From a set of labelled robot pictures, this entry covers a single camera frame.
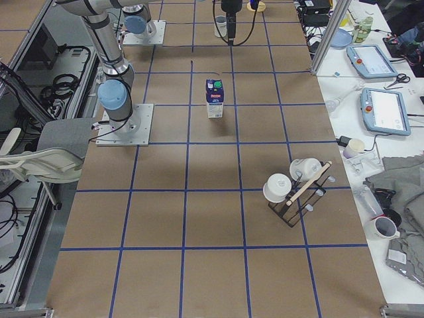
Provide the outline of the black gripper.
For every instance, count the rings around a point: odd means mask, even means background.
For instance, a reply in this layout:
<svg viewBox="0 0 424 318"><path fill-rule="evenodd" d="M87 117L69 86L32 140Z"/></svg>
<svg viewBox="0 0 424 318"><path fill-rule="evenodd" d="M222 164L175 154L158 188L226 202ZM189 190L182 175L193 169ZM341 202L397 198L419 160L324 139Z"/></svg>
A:
<svg viewBox="0 0 424 318"><path fill-rule="evenodd" d="M242 0L222 0L221 9L226 13L227 42L233 45L237 31L237 13L242 9Z"/></svg>

